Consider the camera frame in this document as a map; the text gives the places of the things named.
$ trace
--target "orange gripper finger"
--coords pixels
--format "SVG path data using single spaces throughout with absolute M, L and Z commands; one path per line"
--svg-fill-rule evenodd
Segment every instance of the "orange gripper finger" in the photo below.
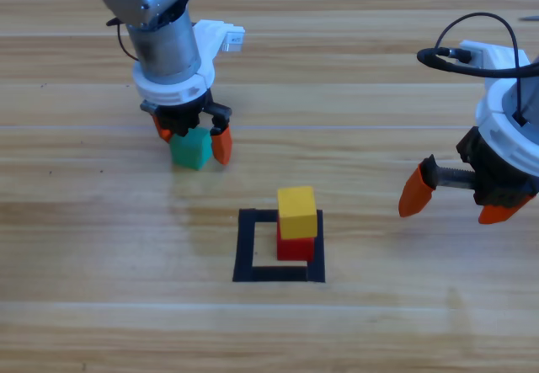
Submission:
M 159 120 L 157 119 L 157 116 L 152 116 L 152 118 L 153 118 L 153 123 L 155 123 L 157 133 L 159 133 L 159 137 L 161 137 L 166 142 L 169 142 L 170 139 L 172 139 L 173 132 L 168 131 L 166 129 L 162 129 L 161 126 L 159 125 Z
M 232 155 L 232 135 L 227 127 L 220 135 L 211 137 L 213 157 L 222 165 L 228 165 Z
M 487 205 L 483 207 L 483 211 L 479 216 L 479 224 L 496 224 L 503 221 L 508 221 L 517 211 L 522 209 L 526 203 L 533 199 L 533 196 L 528 196 L 515 207 L 503 207 Z
M 420 213 L 432 199 L 432 189 L 421 176 L 420 165 L 404 185 L 401 200 L 398 202 L 398 213 L 401 217 L 409 217 Z

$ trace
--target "stacked blocks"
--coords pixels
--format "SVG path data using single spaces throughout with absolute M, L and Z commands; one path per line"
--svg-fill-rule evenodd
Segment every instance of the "stacked blocks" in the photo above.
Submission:
M 190 129 L 185 137 L 172 136 L 169 142 L 173 163 L 186 168 L 202 169 L 212 155 L 210 131 Z
M 279 189 L 277 202 L 277 259 L 311 262 L 314 238 L 318 235 L 314 189 L 310 186 Z

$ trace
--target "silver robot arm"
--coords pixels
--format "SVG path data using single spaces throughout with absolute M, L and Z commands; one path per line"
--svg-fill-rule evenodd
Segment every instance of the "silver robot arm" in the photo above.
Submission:
M 181 83 L 200 68 L 187 8 L 189 0 L 103 0 L 126 24 L 144 76 L 158 84 Z
M 167 142 L 174 135 L 186 136 L 200 123 L 200 113 L 209 114 L 214 157 L 227 164 L 232 110 L 211 96 L 213 60 L 219 51 L 240 51 L 245 29 L 222 21 L 193 24 L 189 0 L 103 2 L 116 16 L 108 25 L 127 27 L 136 51 L 132 74 L 144 99 L 141 109 L 153 117 L 159 135 Z

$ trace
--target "black cable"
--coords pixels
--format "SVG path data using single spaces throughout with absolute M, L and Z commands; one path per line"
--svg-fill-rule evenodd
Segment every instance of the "black cable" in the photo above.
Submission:
M 121 35 L 120 35 L 120 23 L 117 24 L 118 25 L 118 41 L 120 42 L 120 47 L 121 49 L 124 51 L 124 53 L 126 53 L 131 59 L 135 60 L 135 61 L 139 61 L 136 57 L 134 57 L 129 51 L 127 51 L 127 49 L 124 47 L 124 43 L 121 41 Z
M 444 31 L 441 33 L 440 37 L 436 41 L 435 51 L 438 51 L 438 49 L 440 48 L 441 41 L 444 39 L 444 36 L 446 36 L 447 32 L 449 32 L 449 30 L 451 28 L 453 28 L 455 25 L 459 24 L 463 20 L 471 18 L 471 17 L 490 17 L 490 18 L 494 18 L 494 19 L 497 19 L 499 22 L 501 22 L 505 26 L 505 28 L 509 31 L 509 34 L 511 36 L 511 41 L 513 42 L 513 51 L 515 53 L 515 70 L 518 72 L 519 69 L 520 69 L 519 47 L 518 47 L 518 43 L 516 41 L 515 32 L 511 28 L 511 25 L 509 25 L 509 23 L 505 19 L 501 18 L 500 16 L 496 15 L 495 13 L 469 13 L 468 15 L 464 15 L 463 17 L 460 17 L 456 21 L 453 21 L 451 24 L 449 24 L 444 29 Z M 521 82 L 520 82 L 520 77 L 517 77 L 516 78 L 516 120 L 519 123 L 524 121 L 523 118 L 522 118 L 521 108 L 522 108 Z

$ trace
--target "yellow cube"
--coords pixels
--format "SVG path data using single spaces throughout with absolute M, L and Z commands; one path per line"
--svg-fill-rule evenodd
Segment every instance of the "yellow cube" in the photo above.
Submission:
M 311 186 L 282 188 L 277 191 L 280 235 L 283 240 L 318 235 L 317 205 Z

